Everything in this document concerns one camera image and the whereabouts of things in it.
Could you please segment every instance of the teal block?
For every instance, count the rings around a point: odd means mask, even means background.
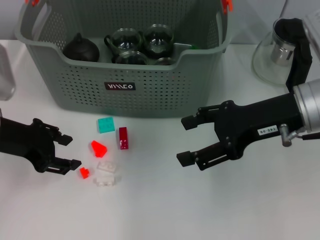
[[[101,118],[98,119],[98,127],[99,127],[99,133],[109,133],[114,132],[115,124],[114,124],[114,118],[113,117],[107,117],[107,118]]]

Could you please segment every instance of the wall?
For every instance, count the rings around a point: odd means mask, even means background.
[[[259,43],[280,16],[285,1],[233,0],[232,43]],[[0,0],[0,39],[14,39],[14,27],[22,4],[24,0]],[[287,0],[284,16],[302,18],[316,9],[320,9],[320,0]]]

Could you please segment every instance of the black teapot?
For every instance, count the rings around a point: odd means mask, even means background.
[[[63,54],[72,60],[98,62],[100,52],[98,47],[89,39],[83,38],[77,33],[73,41],[64,48]]]

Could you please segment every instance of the white lego block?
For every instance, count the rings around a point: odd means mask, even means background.
[[[98,187],[104,186],[114,186],[115,185],[115,177],[114,176],[101,176],[94,179],[94,183]]]
[[[103,162],[99,162],[96,168],[99,170],[114,174],[117,169],[117,164],[111,161],[103,161]]]

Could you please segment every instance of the red block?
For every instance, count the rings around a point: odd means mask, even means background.
[[[129,149],[128,132],[126,127],[119,127],[120,149]]]
[[[80,173],[83,179],[86,179],[90,175],[90,171],[88,169],[85,169],[84,167],[80,168]]]
[[[102,145],[101,143],[97,141],[92,141],[91,142],[91,147],[94,151],[94,155],[97,158],[102,158],[108,151],[107,147]]]

